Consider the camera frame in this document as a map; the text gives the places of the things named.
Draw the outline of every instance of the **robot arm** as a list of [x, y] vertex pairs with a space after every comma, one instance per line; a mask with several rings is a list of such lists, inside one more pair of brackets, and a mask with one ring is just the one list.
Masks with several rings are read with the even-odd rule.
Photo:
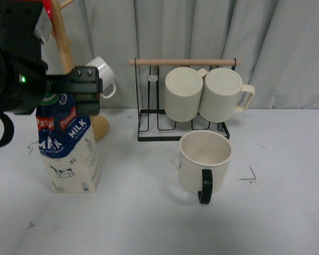
[[51, 29], [42, 2], [0, 0], [0, 119], [5, 126], [0, 147], [14, 133], [4, 112], [31, 114], [45, 93], [72, 93], [78, 115], [99, 113], [103, 81], [97, 68], [75, 67], [66, 75], [46, 75], [41, 44]]

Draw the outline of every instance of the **upside-down mug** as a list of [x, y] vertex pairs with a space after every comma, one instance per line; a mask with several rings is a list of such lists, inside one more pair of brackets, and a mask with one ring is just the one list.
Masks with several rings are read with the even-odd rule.
[[[249, 93], [245, 105], [238, 105], [241, 91]], [[254, 95], [254, 87], [243, 84], [237, 72], [228, 68], [216, 68], [205, 76], [199, 112], [208, 121], [224, 122], [234, 111], [245, 112]]]
[[164, 109], [167, 116], [178, 122], [192, 120], [198, 113], [205, 69], [189, 67], [171, 70], [165, 78]]

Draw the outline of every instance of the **wooden base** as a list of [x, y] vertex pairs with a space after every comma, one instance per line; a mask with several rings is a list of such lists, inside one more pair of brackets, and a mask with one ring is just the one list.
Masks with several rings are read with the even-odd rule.
[[106, 118], [100, 115], [90, 116], [90, 120], [94, 131], [95, 140], [99, 141], [110, 129], [110, 124]]

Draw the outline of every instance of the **blue carton label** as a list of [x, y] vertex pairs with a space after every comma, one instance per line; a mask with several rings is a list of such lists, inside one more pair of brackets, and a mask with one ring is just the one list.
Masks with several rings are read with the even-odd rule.
[[49, 158], [66, 157], [90, 128], [89, 116], [77, 116], [71, 94], [60, 94], [49, 105], [40, 105], [36, 112], [39, 151]]

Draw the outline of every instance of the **wooden dowel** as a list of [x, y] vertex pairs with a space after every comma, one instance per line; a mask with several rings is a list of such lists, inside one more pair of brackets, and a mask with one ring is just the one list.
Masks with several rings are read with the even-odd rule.
[[[241, 60], [236, 60], [236, 65], [241, 65]], [[129, 60], [130, 65], [135, 65], [135, 60]], [[229, 65], [234, 66], [233, 59], [136, 59], [136, 65]]]
[[64, 67], [65, 73], [69, 73], [74, 68], [72, 54], [70, 50], [71, 40], [68, 39], [65, 31], [63, 16], [61, 14], [58, 0], [52, 0], [52, 26], [54, 38], [57, 42], [60, 58]]
[[68, 6], [69, 4], [71, 4], [72, 2], [74, 2], [75, 0], [67, 0], [67, 1], [65, 1], [64, 3], [62, 3], [61, 5], [60, 5], [60, 10], [62, 9], [62, 8], [65, 8], [66, 6]]

